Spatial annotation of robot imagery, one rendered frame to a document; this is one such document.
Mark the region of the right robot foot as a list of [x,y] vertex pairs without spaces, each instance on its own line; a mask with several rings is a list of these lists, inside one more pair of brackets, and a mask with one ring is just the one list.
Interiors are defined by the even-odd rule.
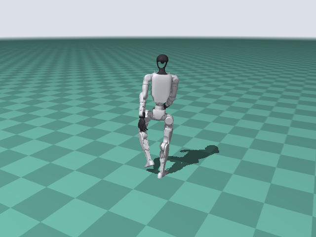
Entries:
[[168,170],[164,170],[164,173],[162,173],[162,171],[161,172],[159,172],[158,173],[158,178],[162,178],[164,175],[166,175],[168,173]]

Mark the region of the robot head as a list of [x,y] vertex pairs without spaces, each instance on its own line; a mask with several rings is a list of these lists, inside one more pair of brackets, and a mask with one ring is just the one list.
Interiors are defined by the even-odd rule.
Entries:
[[[164,66],[163,68],[160,68],[160,67],[158,66],[158,62],[161,62],[162,64],[164,64],[164,63],[166,62],[166,64],[165,64],[165,66]],[[158,66],[158,68],[159,68],[159,72],[157,73],[158,75],[166,75],[166,74],[167,74],[167,73],[165,72],[165,67],[166,67],[166,65],[167,65],[167,62],[168,62],[168,57],[167,57],[166,55],[161,54],[161,55],[159,55],[159,56],[157,57],[157,66]]]

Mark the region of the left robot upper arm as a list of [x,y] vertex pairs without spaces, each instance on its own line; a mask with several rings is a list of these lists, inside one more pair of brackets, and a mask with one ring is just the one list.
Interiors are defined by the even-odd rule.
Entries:
[[147,74],[143,78],[142,93],[143,93],[144,100],[146,100],[148,98],[149,81],[152,80],[152,76],[153,76],[153,74]]

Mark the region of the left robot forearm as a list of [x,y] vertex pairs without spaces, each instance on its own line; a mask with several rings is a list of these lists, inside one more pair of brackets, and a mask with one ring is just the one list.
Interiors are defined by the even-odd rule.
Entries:
[[139,116],[143,116],[143,112],[145,112],[146,110],[146,100],[143,99],[143,93],[140,93],[139,95],[139,103],[140,103],[140,106],[139,106]]

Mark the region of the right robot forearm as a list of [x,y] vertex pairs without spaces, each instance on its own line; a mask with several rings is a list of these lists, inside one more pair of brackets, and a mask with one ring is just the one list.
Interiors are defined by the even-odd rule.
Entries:
[[168,98],[168,101],[165,103],[165,105],[166,105],[167,107],[170,106],[170,105],[173,103],[173,101],[175,100],[175,98],[176,98],[176,97],[173,97],[173,98],[169,97],[169,98]]

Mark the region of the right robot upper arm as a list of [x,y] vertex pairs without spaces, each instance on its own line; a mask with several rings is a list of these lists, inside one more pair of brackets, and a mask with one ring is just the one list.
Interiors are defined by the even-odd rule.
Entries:
[[179,78],[176,75],[172,75],[172,86],[171,86],[171,94],[170,97],[176,97],[176,92],[178,89]]

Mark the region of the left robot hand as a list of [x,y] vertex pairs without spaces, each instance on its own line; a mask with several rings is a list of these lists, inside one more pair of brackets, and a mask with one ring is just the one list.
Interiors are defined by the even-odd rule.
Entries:
[[[143,131],[143,132],[145,132],[146,130],[148,130],[147,128],[146,128],[146,125],[145,125],[145,120],[144,120],[144,118],[145,118],[145,112],[143,112],[143,116],[139,116],[139,122],[138,122],[138,127],[140,128],[140,130],[141,131]],[[146,129],[146,130],[145,130]]]

